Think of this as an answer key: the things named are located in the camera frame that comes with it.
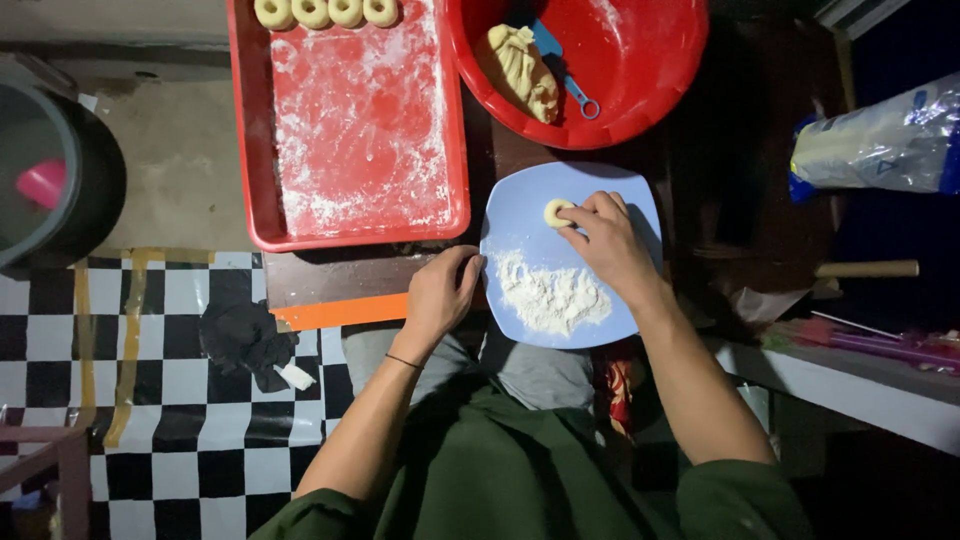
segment raw donut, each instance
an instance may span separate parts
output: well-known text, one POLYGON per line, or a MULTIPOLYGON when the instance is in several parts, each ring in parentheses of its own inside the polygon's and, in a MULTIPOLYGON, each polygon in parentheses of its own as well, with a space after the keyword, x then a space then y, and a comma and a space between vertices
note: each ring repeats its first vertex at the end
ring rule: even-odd
POLYGON ((534 33, 506 24, 494 26, 474 48, 480 70, 514 107, 550 124, 557 119, 557 80, 534 45, 534 33))
POLYGON ((567 201, 566 199, 554 199, 546 204, 546 208, 543 209, 543 221, 547 225, 553 227, 554 229, 562 229, 567 225, 573 225, 573 222, 569 219, 561 219, 557 217, 557 211, 561 209, 572 209, 576 207, 573 203, 567 201))
POLYGON ((363 16, 371 24, 387 28, 396 22, 396 0, 363 0, 363 16))
POLYGON ((325 0, 293 0, 294 17, 311 30, 320 30, 330 22, 325 0))
POLYGON ((290 0, 253 0, 253 12, 267 30, 286 30, 294 22, 290 0))
POLYGON ((330 18, 344 28, 353 28, 363 20, 363 0, 331 0, 330 18))

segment red plastic basin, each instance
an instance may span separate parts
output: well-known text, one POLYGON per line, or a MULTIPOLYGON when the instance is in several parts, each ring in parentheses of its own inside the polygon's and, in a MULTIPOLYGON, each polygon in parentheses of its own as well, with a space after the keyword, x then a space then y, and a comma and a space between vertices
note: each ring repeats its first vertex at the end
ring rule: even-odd
POLYGON ((680 101, 707 40, 706 0, 543 0, 540 20, 564 48, 574 80, 601 107, 587 120, 561 88, 557 122, 544 124, 503 98, 480 70, 473 47, 504 22, 508 0, 444 0, 457 66, 497 120, 531 140, 568 150, 611 146, 643 133, 680 101))

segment concrete floor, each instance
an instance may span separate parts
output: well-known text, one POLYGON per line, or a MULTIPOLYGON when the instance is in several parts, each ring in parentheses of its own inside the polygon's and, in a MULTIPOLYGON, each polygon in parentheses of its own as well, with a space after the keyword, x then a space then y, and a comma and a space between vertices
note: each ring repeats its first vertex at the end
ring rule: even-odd
POLYGON ((255 251, 230 80, 82 87, 127 162, 127 202, 102 247, 255 251))

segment green shirt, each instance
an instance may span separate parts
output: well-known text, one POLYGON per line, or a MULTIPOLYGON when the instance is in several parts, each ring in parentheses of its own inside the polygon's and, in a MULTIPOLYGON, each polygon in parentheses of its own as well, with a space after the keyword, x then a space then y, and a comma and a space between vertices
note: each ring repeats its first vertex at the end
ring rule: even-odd
POLYGON ((411 411, 387 497, 368 506, 320 489, 251 540, 374 538, 812 538, 776 467, 711 461, 677 491, 680 530, 597 459, 564 409, 527 410, 460 378, 411 411))

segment black and white checkered floor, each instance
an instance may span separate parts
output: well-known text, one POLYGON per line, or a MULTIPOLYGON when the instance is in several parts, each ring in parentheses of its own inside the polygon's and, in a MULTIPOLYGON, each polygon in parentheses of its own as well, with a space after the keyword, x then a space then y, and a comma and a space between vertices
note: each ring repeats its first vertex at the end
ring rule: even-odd
MULTIPOLYGON (((90 315, 77 315, 73 270, 0 276, 3 422, 63 426, 81 404, 78 319, 93 318, 91 538, 246 538, 290 500, 310 459, 352 401, 340 329, 304 331, 297 366, 318 381, 261 393, 249 374, 225 377, 206 359, 198 323, 207 302, 265 297, 259 254, 217 253, 209 264, 149 262, 138 353, 122 358, 129 259, 89 259, 90 315), (121 360, 137 360, 130 419, 116 448, 121 360)), ((0 445, 0 467, 36 449, 0 445)), ((42 485, 0 495, 0 509, 42 485)))

